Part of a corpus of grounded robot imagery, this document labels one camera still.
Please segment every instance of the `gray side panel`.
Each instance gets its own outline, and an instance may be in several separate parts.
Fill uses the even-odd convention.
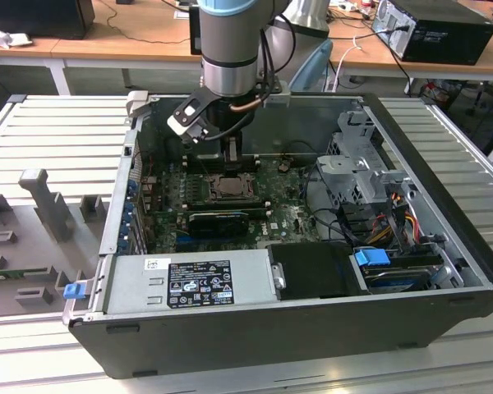
[[[112,378],[190,373],[427,346],[493,311],[493,291],[464,296],[76,323],[70,331]]]

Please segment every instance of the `white cable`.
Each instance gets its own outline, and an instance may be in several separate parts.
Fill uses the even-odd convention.
[[[382,33],[388,33],[390,32],[391,30],[381,30],[381,31],[377,31],[375,34],[373,35],[378,35],[378,34],[382,34]],[[371,37],[369,35],[367,36],[360,36],[360,35],[355,35],[354,37],[352,37],[352,47],[347,49],[345,51],[345,53],[343,54],[342,58],[339,59],[339,64],[338,64],[338,69],[336,70],[336,75],[334,76],[334,86],[332,88],[332,93],[336,93],[336,89],[338,88],[338,83],[339,83],[339,72],[341,71],[342,69],[342,64],[343,64],[343,60],[345,59],[345,57],[348,55],[349,52],[351,52],[353,49],[359,49],[360,51],[362,50],[362,47],[359,46],[357,43],[356,43],[356,40],[357,39],[361,39],[361,38],[365,38],[365,37]]]
[[[348,55],[349,52],[351,52],[353,49],[359,49],[362,50],[362,47],[356,45],[354,47],[351,47],[345,51],[343,54],[342,58],[339,59],[339,64],[338,64],[338,69],[336,70],[336,75],[334,76],[334,86],[332,88],[332,93],[336,93],[336,89],[338,88],[338,83],[339,83],[339,71],[342,68],[343,60],[344,58]]]

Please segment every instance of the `black computer tower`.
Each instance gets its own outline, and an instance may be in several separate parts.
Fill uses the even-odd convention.
[[[408,31],[394,31],[408,26]],[[404,62],[472,66],[493,35],[493,21],[453,0],[381,0],[372,29]]]
[[[83,39],[94,18],[91,0],[0,0],[0,30],[7,33]]]

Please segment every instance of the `copper tube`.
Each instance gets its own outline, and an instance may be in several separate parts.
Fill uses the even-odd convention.
[[[251,109],[256,108],[261,104],[260,98],[256,98],[254,101],[251,103],[245,104],[245,105],[230,105],[230,110],[232,112],[246,112]]]

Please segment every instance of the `power supply label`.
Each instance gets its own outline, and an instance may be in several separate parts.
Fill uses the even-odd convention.
[[[167,304],[172,309],[233,304],[230,260],[169,264]]]

